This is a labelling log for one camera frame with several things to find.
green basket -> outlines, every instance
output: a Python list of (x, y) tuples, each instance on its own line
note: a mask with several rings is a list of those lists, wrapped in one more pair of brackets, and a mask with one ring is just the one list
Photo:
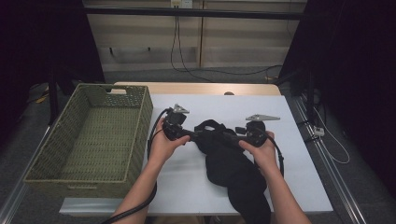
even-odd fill
[(56, 197), (124, 197), (140, 175), (146, 86), (79, 84), (23, 181)]

person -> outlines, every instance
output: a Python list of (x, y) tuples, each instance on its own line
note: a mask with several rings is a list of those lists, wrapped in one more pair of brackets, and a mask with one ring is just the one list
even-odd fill
[[(136, 179), (134, 185), (127, 193), (113, 216), (138, 206), (145, 201), (152, 192), (157, 177), (163, 168), (165, 162), (173, 155), (176, 148), (186, 144), (189, 136), (183, 136), (175, 141), (170, 141), (162, 130), (163, 118), (159, 120), (156, 126), (156, 134), (151, 145), (151, 152), (146, 166), (143, 168), (140, 176)], [(293, 223), (305, 224), (311, 223), (299, 204), (297, 204), (286, 181), (280, 173), (276, 164), (275, 146), (267, 140), (261, 147), (254, 147), (245, 141), (240, 141), (239, 146), (250, 152), (255, 161), (258, 163), (262, 175), (267, 181), (270, 191), (276, 224)], [(145, 223), (149, 207), (131, 214), (115, 223), (131, 224)]]

hand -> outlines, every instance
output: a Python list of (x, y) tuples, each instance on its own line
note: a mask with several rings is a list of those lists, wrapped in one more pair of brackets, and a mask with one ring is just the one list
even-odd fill
[(155, 161), (160, 165), (163, 165), (173, 155), (177, 147), (186, 144), (190, 140), (187, 135), (175, 141), (169, 140), (163, 132), (163, 120), (164, 118), (161, 118), (155, 128), (156, 134), (153, 136), (154, 139), (151, 143), (151, 152), (148, 158), (149, 161)]
[[(274, 133), (267, 131), (267, 134), (272, 138), (275, 137)], [(253, 155), (254, 160), (260, 166), (263, 175), (268, 174), (268, 172), (271, 172), (275, 168), (278, 170), (275, 146), (268, 138), (260, 147), (254, 147), (243, 140), (239, 141), (239, 146)]]

white tabletop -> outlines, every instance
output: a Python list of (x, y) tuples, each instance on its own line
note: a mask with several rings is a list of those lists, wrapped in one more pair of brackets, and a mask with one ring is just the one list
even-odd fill
[[(179, 104), (190, 110), (183, 127), (193, 130), (206, 119), (214, 119), (228, 128), (244, 127), (253, 114), (280, 117), (265, 121), (266, 129), (276, 135), (285, 157), (285, 179), (294, 197), (306, 213), (329, 212), (332, 206), (315, 166), (297, 129), (283, 96), (227, 96), (151, 94), (154, 104), (151, 127), (158, 115)], [(272, 208), (268, 190), (265, 195)], [(121, 199), (66, 198), (61, 213), (72, 216), (110, 216)], [(205, 155), (189, 142), (179, 147), (163, 167), (158, 178), (158, 192), (148, 214), (160, 215), (236, 215), (226, 188), (207, 180)]]

table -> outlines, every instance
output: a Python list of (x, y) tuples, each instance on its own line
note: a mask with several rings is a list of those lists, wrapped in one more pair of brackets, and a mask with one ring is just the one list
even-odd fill
[[(281, 117), (265, 121), (267, 130), (285, 157), (285, 179), (306, 213), (332, 211), (315, 166), (299, 134), (289, 106), (274, 85), (198, 83), (117, 83), (147, 85), (154, 104), (151, 126), (160, 112), (178, 103), (190, 110), (183, 127), (193, 130), (205, 119), (227, 127), (244, 126), (253, 111)], [(224, 96), (225, 91), (240, 95)], [(237, 215), (228, 201), (226, 188), (213, 185), (205, 175), (205, 155), (194, 143), (180, 147), (163, 167), (158, 192), (151, 203), (150, 216)], [(265, 195), (272, 208), (268, 190)], [(72, 216), (110, 216), (121, 199), (66, 198), (60, 213)]]

